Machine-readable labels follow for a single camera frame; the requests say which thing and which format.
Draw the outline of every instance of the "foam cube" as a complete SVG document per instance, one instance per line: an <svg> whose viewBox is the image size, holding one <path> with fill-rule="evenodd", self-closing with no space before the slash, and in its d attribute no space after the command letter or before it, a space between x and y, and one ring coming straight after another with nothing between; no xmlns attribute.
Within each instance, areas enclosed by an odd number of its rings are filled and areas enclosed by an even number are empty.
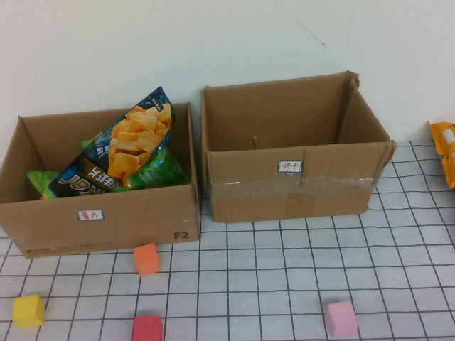
<svg viewBox="0 0 455 341"><path fill-rule="evenodd" d="M140 276L154 274L161 270L155 244L147 244L135 248L134 260Z"/></svg>
<svg viewBox="0 0 455 341"><path fill-rule="evenodd" d="M12 320L21 329L38 327L44 323L44 302L39 295L14 299Z"/></svg>
<svg viewBox="0 0 455 341"><path fill-rule="evenodd" d="M134 318L133 341L163 341L161 316L141 316Z"/></svg>
<svg viewBox="0 0 455 341"><path fill-rule="evenodd" d="M326 322L332 337L350 337L357 333L358 320L351 302L327 305Z"/></svg>

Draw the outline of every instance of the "open cardboard box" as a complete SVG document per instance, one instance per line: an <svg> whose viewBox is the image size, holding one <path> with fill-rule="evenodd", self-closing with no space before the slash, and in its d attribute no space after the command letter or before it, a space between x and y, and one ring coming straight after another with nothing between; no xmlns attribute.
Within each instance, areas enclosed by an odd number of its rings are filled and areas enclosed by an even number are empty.
<svg viewBox="0 0 455 341"><path fill-rule="evenodd" d="M352 72L206 87L204 186L213 219L248 222L358 214L396 143Z"/></svg>
<svg viewBox="0 0 455 341"><path fill-rule="evenodd" d="M191 174L185 185L39 200L26 171L62 171L127 109L19 117L0 171L0 225L26 258L189 242L199 238L200 205L190 104L174 105L171 149ZM81 220L80 213L96 220Z"/></svg>

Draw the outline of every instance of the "potato chip bag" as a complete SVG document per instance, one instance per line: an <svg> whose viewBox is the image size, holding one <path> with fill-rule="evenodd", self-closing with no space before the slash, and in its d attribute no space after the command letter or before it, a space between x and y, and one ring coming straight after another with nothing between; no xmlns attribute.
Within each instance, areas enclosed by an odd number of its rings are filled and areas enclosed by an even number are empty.
<svg viewBox="0 0 455 341"><path fill-rule="evenodd" d="M49 170L29 170L27 178L35 186L36 190L41 194L42 200L55 199L56 196L48 188L50 182L58 177L58 172Z"/></svg>
<svg viewBox="0 0 455 341"><path fill-rule="evenodd" d="M82 147L88 146L93 141L81 141ZM116 186L112 192L125 192L128 190L139 190L142 188L179 185L190 180L190 177L180 166L180 163L171 151L166 147L168 136L163 140L163 145L158 147L156 155L151 158L144 157L144 164L140 170L129 178L124 179L119 186Z"/></svg>
<svg viewBox="0 0 455 341"><path fill-rule="evenodd" d="M174 120L173 107L159 87L98 134L49 189L56 197L111 192L156 154Z"/></svg>
<svg viewBox="0 0 455 341"><path fill-rule="evenodd" d="M443 157L442 165L449 187L455 188L455 127L452 123L430 124L436 152Z"/></svg>

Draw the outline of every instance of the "packing tape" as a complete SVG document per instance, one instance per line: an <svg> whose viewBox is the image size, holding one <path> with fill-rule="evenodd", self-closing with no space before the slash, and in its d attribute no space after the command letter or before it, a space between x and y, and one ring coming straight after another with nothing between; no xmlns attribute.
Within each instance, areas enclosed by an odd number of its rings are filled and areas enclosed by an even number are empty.
<svg viewBox="0 0 455 341"><path fill-rule="evenodd" d="M272 178L264 180L210 181L210 194L215 197L248 197L275 194L339 194L353 190L372 190L380 176L319 176L315 178Z"/></svg>

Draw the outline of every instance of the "red foam cube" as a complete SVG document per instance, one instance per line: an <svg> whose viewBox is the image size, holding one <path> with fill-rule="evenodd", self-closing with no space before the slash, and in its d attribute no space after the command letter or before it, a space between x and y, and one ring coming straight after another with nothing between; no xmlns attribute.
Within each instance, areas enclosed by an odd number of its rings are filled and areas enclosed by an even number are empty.
<svg viewBox="0 0 455 341"><path fill-rule="evenodd" d="M141 316L134 318L133 341L163 341L161 316Z"/></svg>
<svg viewBox="0 0 455 341"><path fill-rule="evenodd" d="M155 244L147 244L135 248L134 260L140 276L154 274L161 270Z"/></svg>

